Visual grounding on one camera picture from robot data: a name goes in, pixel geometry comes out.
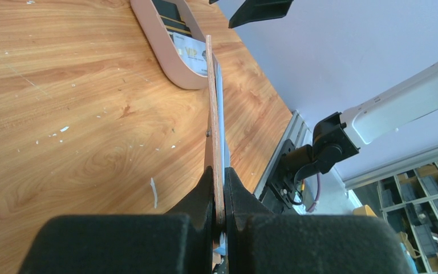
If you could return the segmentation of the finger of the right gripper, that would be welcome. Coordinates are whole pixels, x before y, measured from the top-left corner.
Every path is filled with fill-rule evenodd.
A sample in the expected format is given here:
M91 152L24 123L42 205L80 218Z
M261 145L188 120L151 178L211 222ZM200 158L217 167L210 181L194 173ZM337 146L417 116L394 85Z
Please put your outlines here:
M287 15L293 0L245 0L229 19L228 28L259 21L280 19Z

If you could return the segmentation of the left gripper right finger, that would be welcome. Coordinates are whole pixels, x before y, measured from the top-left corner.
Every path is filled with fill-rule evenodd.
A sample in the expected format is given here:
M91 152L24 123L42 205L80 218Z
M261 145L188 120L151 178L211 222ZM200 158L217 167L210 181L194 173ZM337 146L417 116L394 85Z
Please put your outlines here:
M400 242L382 219L279 215L225 170L229 273L410 273Z

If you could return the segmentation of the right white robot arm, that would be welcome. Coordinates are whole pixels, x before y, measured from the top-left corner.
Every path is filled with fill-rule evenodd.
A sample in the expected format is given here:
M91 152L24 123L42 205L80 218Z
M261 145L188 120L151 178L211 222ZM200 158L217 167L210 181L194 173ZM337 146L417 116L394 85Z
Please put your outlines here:
M343 114L343 180L438 146L438 1L294 1L236 32L309 127Z

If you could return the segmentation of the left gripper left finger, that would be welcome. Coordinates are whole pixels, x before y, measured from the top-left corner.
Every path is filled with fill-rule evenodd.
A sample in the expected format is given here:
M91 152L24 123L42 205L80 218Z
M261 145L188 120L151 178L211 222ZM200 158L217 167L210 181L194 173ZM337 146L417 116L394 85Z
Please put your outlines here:
M158 215L61 215L39 230L20 273L211 273L213 170Z

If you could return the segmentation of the silver VIP credit card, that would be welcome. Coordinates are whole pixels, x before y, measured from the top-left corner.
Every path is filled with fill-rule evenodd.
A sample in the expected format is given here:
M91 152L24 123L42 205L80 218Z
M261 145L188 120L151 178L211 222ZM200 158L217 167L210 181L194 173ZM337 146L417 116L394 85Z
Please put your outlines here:
M182 61L195 73L207 76L206 44L186 35L169 32Z

